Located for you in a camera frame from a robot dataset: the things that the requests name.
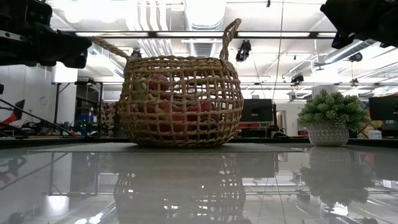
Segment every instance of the gray mat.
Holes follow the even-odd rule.
[[[254,143],[231,143],[214,148],[150,148],[133,143],[79,144],[48,147],[31,147],[29,152],[301,152],[299,148],[270,146]]]

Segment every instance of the table surface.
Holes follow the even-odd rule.
[[[307,143],[2,150],[0,223],[391,224],[397,170],[393,149]]]

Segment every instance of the wicker basket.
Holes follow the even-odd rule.
[[[114,155],[114,199],[124,223],[244,223],[242,177],[232,154]]]
[[[132,142],[151,146],[216,146],[232,138],[243,108],[228,44],[241,20],[226,27],[220,59],[133,58],[98,37],[92,41],[127,59],[118,114]]]

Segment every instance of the white plant pot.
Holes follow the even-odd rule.
[[[348,128],[334,124],[316,124],[308,127],[310,142],[316,146],[342,146],[348,142]]]

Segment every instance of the computer monitor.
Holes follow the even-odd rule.
[[[244,100],[242,118],[240,122],[273,121],[272,100],[247,99]]]
[[[398,120],[398,96],[369,98],[369,112],[374,121]]]

